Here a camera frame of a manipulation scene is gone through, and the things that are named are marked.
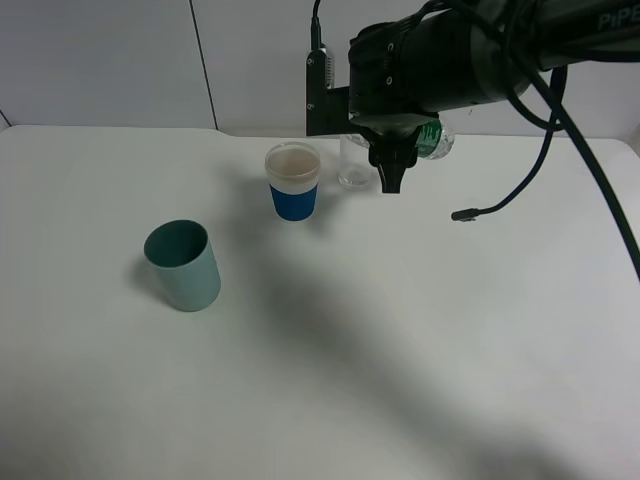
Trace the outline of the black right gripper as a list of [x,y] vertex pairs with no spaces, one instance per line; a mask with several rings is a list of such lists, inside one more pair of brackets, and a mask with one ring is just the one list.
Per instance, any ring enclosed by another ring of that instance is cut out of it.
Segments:
[[417,25],[377,23],[350,40],[350,121],[373,131],[413,130],[367,135],[369,163],[378,172],[384,194],[400,193],[405,172],[417,163],[419,126],[438,117],[409,98],[401,79],[401,47]]

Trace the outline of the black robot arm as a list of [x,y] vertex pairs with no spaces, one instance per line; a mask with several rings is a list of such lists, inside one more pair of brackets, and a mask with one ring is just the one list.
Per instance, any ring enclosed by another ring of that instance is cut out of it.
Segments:
[[397,193],[417,161],[410,141],[439,113],[518,97],[527,68],[638,53],[636,1],[429,1],[351,40],[349,113],[383,192]]

